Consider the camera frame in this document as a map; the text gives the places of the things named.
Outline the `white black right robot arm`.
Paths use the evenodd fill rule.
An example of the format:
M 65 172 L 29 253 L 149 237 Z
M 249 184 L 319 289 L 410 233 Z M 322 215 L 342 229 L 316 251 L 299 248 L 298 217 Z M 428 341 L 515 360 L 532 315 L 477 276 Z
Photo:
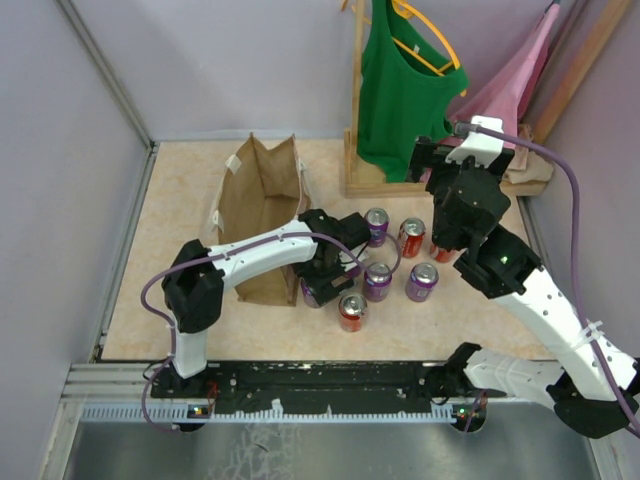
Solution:
M 429 175 L 433 244 L 459 252 L 454 267 L 461 278 L 517 317 L 556 361 L 530 361 L 465 342 L 443 367 L 441 393 L 494 390 L 520 397 L 592 439 L 629 429 L 639 409 L 638 359 L 608 341 L 598 323 L 581 320 L 540 257 L 500 224 L 511 205 L 500 183 L 513 155 L 497 146 L 484 160 L 479 149 L 419 137 L 407 178 Z

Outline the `red cola can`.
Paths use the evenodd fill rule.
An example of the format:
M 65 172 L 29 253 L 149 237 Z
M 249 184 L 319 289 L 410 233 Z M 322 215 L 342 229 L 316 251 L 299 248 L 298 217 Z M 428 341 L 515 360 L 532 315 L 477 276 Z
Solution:
M 439 263 L 449 263 L 456 257 L 457 254 L 458 251 L 455 249 L 447 250 L 435 244 L 430 245 L 429 255 L 432 259 Z

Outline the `red coca-cola can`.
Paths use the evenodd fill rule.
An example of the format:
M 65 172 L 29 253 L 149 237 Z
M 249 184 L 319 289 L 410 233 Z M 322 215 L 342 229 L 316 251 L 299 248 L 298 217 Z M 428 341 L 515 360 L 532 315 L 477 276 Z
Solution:
M 367 300 L 359 293 L 347 294 L 340 299 L 338 311 L 341 328 L 349 333 L 358 332 L 367 316 Z

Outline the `purple fanta can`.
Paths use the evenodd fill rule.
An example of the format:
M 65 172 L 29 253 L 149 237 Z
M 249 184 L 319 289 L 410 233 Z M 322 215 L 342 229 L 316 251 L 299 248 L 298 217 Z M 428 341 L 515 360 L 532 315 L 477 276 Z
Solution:
M 428 262 L 416 264 L 408 277 L 405 293 L 414 302 L 426 301 L 439 282 L 437 268 Z
M 300 280 L 300 288 L 301 288 L 304 303 L 309 308 L 318 309 L 320 305 L 318 304 L 317 300 L 313 296 L 311 289 L 308 287 L 308 285 L 305 283 L 303 279 Z
M 363 295 L 368 301 L 381 302 L 387 298 L 391 283 L 391 269 L 382 262 L 372 263 L 364 272 Z
M 371 248 L 381 247 L 386 241 L 389 226 L 388 213 L 379 207 L 373 207 L 366 212 L 365 220 L 370 230 L 368 245 Z
M 345 275 L 348 278 L 357 278 L 361 272 L 361 267 L 355 262 L 349 263 L 345 266 Z

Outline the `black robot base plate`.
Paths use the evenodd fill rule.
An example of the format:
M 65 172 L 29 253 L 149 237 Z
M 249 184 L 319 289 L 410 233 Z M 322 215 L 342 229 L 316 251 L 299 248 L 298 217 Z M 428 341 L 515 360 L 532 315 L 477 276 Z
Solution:
M 429 413 L 476 392 L 461 373 L 421 361 L 210 362 L 188 379 L 166 367 L 151 387 L 154 399 L 199 399 L 217 414 L 266 412 L 275 400 L 286 414 Z

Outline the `red coke can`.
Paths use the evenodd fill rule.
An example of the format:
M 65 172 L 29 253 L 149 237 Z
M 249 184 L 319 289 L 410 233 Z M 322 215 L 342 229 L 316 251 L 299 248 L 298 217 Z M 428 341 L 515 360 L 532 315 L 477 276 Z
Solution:
M 402 222 L 398 240 L 403 258 L 414 258 L 420 253 L 425 234 L 426 227 L 421 219 L 410 217 Z

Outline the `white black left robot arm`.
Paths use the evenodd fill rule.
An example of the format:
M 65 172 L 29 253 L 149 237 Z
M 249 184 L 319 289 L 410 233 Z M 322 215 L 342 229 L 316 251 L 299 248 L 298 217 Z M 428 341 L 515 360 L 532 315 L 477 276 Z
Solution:
M 283 226 L 245 240 L 206 247 L 183 245 L 173 265 L 143 287 L 140 302 L 170 329 L 170 350 L 163 364 L 184 395 L 201 394 L 208 384 L 207 331 L 221 316 L 224 294 L 238 285 L 282 267 L 290 267 L 324 306 L 353 287 L 351 264 L 363 268 L 356 249 L 371 238 L 359 213 L 342 219 L 310 209 Z M 341 259 L 346 255 L 350 263 Z

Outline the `tan canvas tote bag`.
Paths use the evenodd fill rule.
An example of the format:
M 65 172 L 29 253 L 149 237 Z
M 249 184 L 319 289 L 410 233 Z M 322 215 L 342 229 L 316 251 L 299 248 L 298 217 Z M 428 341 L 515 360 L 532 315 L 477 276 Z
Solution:
M 230 244 L 284 226 L 313 207 L 294 136 L 272 148 L 254 135 L 228 157 L 201 222 L 203 245 Z

